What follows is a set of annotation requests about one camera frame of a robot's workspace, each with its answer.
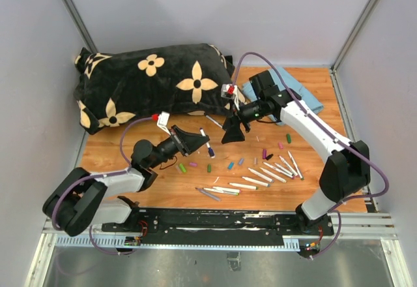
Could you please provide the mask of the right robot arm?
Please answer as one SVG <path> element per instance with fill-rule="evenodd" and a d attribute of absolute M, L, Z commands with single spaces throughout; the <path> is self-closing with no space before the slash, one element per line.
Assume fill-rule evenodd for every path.
<path fill-rule="evenodd" d="M 255 101 L 241 104 L 237 87 L 224 84 L 221 96 L 230 103 L 223 129 L 223 144 L 243 142 L 250 123 L 268 115 L 294 129 L 324 162 L 319 188 L 296 208 L 295 226 L 304 235 L 313 233 L 319 221 L 343 200 L 370 182 L 369 147 L 363 141 L 352 142 L 318 118 L 288 87 L 280 89 L 265 71 L 250 78 Z"/>

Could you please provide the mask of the dark blue cap marker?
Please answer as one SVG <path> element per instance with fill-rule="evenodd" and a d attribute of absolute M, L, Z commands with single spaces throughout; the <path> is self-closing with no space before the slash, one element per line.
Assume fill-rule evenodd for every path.
<path fill-rule="evenodd" d="M 203 130 L 203 128 L 199 129 L 200 133 L 202 136 L 207 137 L 207 135 L 205 134 L 205 131 Z M 208 149 L 208 154 L 210 156 L 210 158 L 214 158 L 215 157 L 215 153 L 214 150 L 211 148 L 210 144 L 209 144 L 209 139 L 207 140 L 207 142 L 205 143 Z"/>

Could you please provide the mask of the lime green pen cap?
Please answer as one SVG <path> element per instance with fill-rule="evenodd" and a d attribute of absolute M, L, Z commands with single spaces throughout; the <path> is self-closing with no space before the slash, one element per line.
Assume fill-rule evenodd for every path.
<path fill-rule="evenodd" d="M 180 168 L 182 173 L 186 173 L 186 168 L 182 163 L 179 164 L 179 168 Z"/>

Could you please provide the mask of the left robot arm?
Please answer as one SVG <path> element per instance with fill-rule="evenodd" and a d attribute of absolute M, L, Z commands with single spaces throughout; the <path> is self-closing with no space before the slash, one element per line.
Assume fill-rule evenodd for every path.
<path fill-rule="evenodd" d="M 158 145 L 148 140 L 136 142 L 127 168 L 114 172 L 91 173 L 74 168 L 52 192 L 42 206 L 43 213 L 55 229 L 75 237 L 95 224 L 118 224 L 125 232 L 139 226 L 134 203 L 122 195 L 147 190 L 156 180 L 154 168 L 185 157 L 209 143 L 209 136 L 186 132 L 174 125 L 169 137 Z"/>

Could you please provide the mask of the clear cap grey pen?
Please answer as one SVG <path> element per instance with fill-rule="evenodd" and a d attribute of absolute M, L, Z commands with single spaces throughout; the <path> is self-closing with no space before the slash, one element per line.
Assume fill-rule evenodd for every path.
<path fill-rule="evenodd" d="M 221 199 L 219 197 L 217 197 L 217 196 L 209 193 L 207 190 L 204 190 L 204 189 L 201 189 L 201 188 L 197 188 L 197 187 L 195 188 L 195 190 L 198 191 L 198 192 L 200 192 L 201 194 L 204 194 L 205 196 L 208 196 L 209 198 L 211 198 L 211 199 L 213 199 L 213 200 L 215 200 L 217 202 L 220 202 L 221 201 Z"/>

